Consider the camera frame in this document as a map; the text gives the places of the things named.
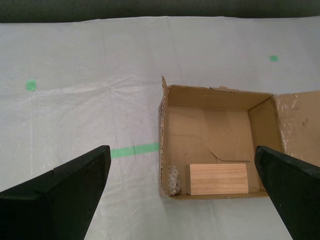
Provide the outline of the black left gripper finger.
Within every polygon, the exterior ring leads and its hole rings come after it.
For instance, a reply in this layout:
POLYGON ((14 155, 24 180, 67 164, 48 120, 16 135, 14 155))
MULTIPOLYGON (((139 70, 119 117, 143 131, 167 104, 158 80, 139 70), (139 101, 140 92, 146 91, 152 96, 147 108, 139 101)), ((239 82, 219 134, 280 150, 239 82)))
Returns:
POLYGON ((104 192, 111 149, 99 146, 0 193, 2 240, 83 240, 104 192))
POLYGON ((255 150, 261 182, 294 240, 320 238, 320 168, 267 146, 255 150))

